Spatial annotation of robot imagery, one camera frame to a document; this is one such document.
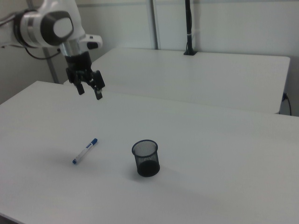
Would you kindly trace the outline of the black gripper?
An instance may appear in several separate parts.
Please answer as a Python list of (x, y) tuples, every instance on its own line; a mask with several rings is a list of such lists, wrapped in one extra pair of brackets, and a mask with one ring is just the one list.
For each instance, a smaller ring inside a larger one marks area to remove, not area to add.
[(65, 59), (68, 65), (66, 68), (68, 80), (76, 86), (79, 95), (85, 92), (82, 85), (82, 82), (85, 82), (94, 89), (96, 99), (102, 99), (102, 88), (105, 87), (105, 83), (101, 73), (91, 69), (92, 61), (89, 52), (77, 56), (66, 56)]

